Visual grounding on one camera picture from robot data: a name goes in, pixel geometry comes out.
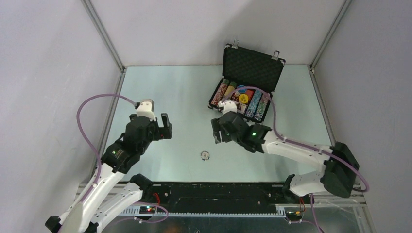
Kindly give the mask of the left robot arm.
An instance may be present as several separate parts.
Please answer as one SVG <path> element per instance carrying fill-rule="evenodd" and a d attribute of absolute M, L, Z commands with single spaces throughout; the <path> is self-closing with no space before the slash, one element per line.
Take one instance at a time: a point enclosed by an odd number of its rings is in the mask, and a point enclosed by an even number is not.
<path fill-rule="evenodd" d="M 153 198 L 152 182 L 141 174 L 133 176 L 120 192 L 108 201 L 114 186 L 128 173 L 153 141 L 170 139 L 172 125 L 167 114 L 161 114 L 159 127 L 154 102 L 141 100 L 134 104 L 125 132 L 98 159 L 97 170 L 80 196 L 60 216 L 51 216 L 45 226 L 52 233 L 100 233 L 123 210 Z"/>

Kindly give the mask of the yellow big blind button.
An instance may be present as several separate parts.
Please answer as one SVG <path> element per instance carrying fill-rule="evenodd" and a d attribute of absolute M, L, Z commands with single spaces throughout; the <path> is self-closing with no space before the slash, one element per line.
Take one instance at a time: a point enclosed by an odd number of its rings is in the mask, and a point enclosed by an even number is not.
<path fill-rule="evenodd" d="M 246 94 L 239 95 L 239 102 L 246 104 L 249 101 L 249 97 Z"/>

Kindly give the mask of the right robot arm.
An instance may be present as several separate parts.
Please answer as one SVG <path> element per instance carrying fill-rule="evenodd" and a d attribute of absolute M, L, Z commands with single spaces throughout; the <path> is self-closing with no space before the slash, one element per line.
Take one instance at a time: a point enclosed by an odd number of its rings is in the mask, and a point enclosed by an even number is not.
<path fill-rule="evenodd" d="M 255 183 L 283 182 L 289 203 L 310 193 L 347 198 L 355 167 L 333 160 L 336 147 L 288 138 L 274 128 L 247 122 L 234 101 L 220 112 L 173 107 L 172 139 L 158 146 L 158 181 Z"/>

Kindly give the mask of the black poker set case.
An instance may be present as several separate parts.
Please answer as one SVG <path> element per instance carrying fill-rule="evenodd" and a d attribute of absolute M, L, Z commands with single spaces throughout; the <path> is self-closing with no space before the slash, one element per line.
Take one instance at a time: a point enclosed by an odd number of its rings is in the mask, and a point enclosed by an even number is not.
<path fill-rule="evenodd" d="M 271 98 L 285 64 L 286 60 L 279 57 L 278 51 L 274 51 L 272 55 L 269 55 L 250 50 L 240 47 L 237 40 L 234 41 L 233 44 L 226 44 L 223 52 L 222 77 L 210 97 L 207 107 L 218 111 L 218 105 L 212 105 L 210 102 L 223 79 L 228 79 L 229 82 L 235 81 L 237 83 L 237 87 L 230 98 L 235 104 L 239 102 L 239 99 L 236 96 L 236 92 L 239 91 L 239 85 L 244 85 L 244 89 L 253 90 L 254 92 L 259 90 L 262 94 L 268 93 Z M 264 121 L 267 115 L 269 104 L 270 102 L 268 102 L 266 106 L 263 120 L 260 123 Z M 246 117 L 245 113 L 242 114 L 242 116 L 248 121 L 258 123 L 254 117 Z"/>

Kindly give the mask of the white poker chip front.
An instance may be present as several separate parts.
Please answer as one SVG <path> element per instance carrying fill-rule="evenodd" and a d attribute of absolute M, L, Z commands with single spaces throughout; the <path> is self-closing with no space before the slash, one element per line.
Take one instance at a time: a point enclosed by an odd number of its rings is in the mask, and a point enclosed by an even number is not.
<path fill-rule="evenodd" d="M 203 151 L 201 152 L 200 157 L 203 161 L 207 161 L 210 159 L 210 153 L 208 151 Z"/>

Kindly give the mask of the blue playing card deck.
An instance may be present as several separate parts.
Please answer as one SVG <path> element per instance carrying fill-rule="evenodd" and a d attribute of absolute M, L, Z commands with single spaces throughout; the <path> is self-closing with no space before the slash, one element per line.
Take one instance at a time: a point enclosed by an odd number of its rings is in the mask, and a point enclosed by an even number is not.
<path fill-rule="evenodd" d="M 247 107 L 248 107 L 247 104 L 244 104 L 244 103 L 241 103 L 241 102 L 238 102 L 238 103 L 236 104 L 236 106 L 237 106 L 237 112 L 238 112 L 238 113 L 241 113 L 241 114 L 244 114 L 245 111 L 246 111 L 246 109 L 247 109 Z"/>

